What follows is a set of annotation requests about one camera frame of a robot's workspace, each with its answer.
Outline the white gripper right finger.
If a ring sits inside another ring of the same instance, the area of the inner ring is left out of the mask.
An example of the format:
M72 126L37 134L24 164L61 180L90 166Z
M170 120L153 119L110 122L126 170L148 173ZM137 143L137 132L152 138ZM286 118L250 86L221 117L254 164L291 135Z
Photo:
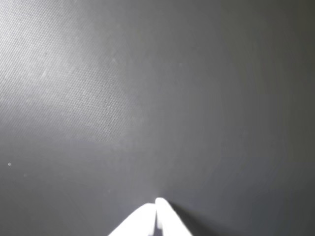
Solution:
M157 227L163 236L192 236L179 215L164 198L156 198Z

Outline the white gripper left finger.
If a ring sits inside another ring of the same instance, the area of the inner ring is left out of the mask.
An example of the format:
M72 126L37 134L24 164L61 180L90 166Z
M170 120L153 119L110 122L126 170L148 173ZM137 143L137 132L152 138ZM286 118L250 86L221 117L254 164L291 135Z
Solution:
M109 236L153 236L156 214L156 205L146 203L131 213Z

